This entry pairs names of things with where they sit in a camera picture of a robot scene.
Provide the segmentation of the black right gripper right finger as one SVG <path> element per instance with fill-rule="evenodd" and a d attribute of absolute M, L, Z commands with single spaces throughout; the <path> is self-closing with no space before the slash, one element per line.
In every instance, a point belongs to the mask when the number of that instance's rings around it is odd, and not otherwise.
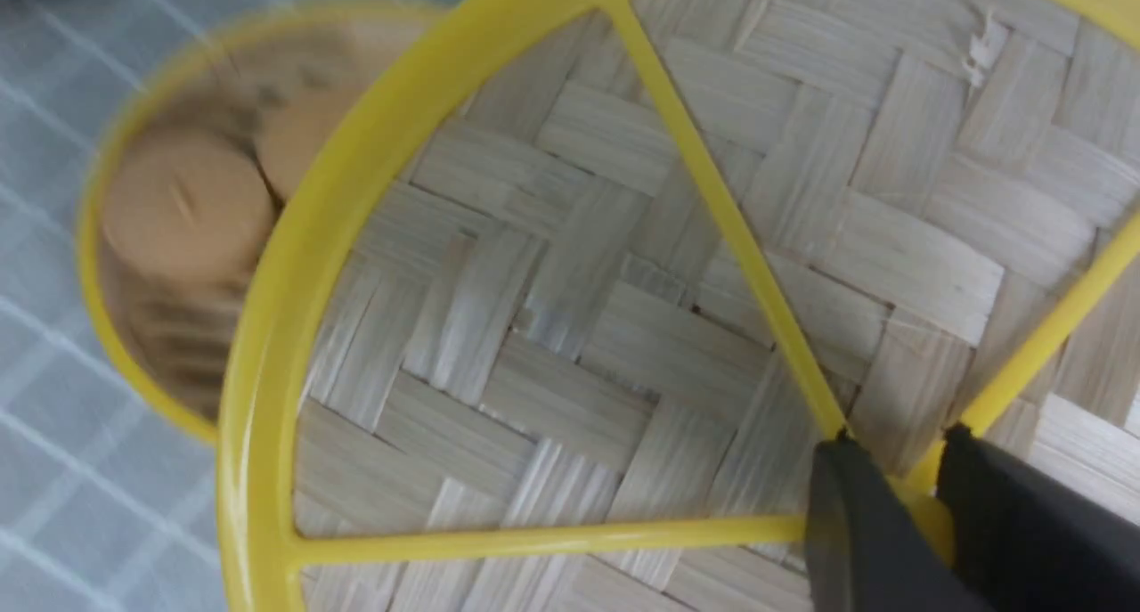
<path fill-rule="evenodd" d="M 997 611 L 1135 611 L 1139 530 L 956 425 L 937 497 L 954 530 L 953 570 Z"/>

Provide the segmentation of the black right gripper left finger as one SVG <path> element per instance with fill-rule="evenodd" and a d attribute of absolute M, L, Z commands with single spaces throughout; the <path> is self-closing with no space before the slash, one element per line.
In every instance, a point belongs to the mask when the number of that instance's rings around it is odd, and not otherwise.
<path fill-rule="evenodd" d="M 803 558 L 816 611 L 990 609 L 953 571 L 948 508 L 897 491 L 849 436 L 815 446 Z"/>

